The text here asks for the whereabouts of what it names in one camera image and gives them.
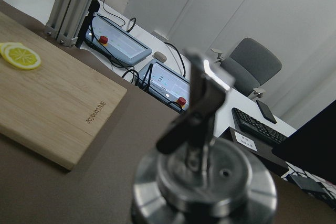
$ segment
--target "computer mouse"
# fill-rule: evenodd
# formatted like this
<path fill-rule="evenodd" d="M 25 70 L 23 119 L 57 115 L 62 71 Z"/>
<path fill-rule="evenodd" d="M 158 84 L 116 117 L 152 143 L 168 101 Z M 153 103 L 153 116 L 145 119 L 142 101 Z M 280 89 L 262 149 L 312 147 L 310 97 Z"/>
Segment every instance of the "computer mouse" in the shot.
<path fill-rule="evenodd" d="M 162 63 L 165 63 L 165 61 L 167 60 L 167 57 L 166 55 L 164 55 L 163 53 L 161 52 L 155 52 L 153 57 L 157 60 L 159 60 L 160 62 Z"/>

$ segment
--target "cutting board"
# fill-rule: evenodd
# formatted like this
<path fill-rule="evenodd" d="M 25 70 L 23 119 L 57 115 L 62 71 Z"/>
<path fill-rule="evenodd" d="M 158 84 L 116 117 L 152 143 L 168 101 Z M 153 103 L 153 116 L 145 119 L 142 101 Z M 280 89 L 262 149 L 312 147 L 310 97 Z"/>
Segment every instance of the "cutting board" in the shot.
<path fill-rule="evenodd" d="M 41 65 L 0 56 L 0 133 L 72 170 L 126 89 L 0 12 L 0 42 L 21 42 Z"/>

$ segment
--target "display screen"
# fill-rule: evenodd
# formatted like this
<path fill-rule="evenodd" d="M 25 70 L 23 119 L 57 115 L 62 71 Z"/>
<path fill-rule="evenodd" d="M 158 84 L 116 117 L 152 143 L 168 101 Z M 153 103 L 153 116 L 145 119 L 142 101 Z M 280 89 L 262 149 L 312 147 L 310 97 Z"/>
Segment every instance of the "display screen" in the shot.
<path fill-rule="evenodd" d="M 97 38 L 106 36 L 109 40 L 109 45 L 113 46 L 130 59 L 147 50 L 147 48 L 127 36 L 127 34 L 110 25 L 104 18 L 95 17 L 92 20 L 92 27 L 94 35 Z"/>
<path fill-rule="evenodd" d="M 158 63 L 153 64 L 151 83 L 166 90 L 166 95 L 171 94 L 176 98 L 183 97 L 186 100 L 186 104 L 189 104 L 189 83 Z"/>

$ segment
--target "white label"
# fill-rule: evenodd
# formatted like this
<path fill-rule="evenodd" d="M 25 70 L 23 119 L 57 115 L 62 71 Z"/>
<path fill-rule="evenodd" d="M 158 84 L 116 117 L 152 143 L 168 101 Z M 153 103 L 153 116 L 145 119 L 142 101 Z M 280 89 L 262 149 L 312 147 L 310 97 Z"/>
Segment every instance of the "white label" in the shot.
<path fill-rule="evenodd" d="M 248 137 L 245 137 L 241 134 L 239 134 L 238 132 L 235 132 L 236 138 L 237 138 L 237 142 L 240 144 L 245 145 L 246 147 L 254 150 L 257 152 L 257 148 L 256 145 L 254 144 L 254 141 L 249 139 Z"/>

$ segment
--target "red button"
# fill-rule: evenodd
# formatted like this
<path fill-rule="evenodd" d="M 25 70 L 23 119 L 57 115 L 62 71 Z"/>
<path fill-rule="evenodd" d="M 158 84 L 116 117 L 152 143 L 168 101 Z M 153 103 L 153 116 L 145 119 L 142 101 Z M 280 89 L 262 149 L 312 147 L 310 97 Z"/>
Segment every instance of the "red button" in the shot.
<path fill-rule="evenodd" d="M 99 38 L 99 42 L 102 43 L 102 44 L 106 44 L 107 41 L 109 41 L 109 39 L 105 36 L 100 36 Z"/>
<path fill-rule="evenodd" d="M 177 103 L 181 106 L 185 105 L 187 103 L 187 100 L 185 100 L 183 97 L 178 98 Z"/>

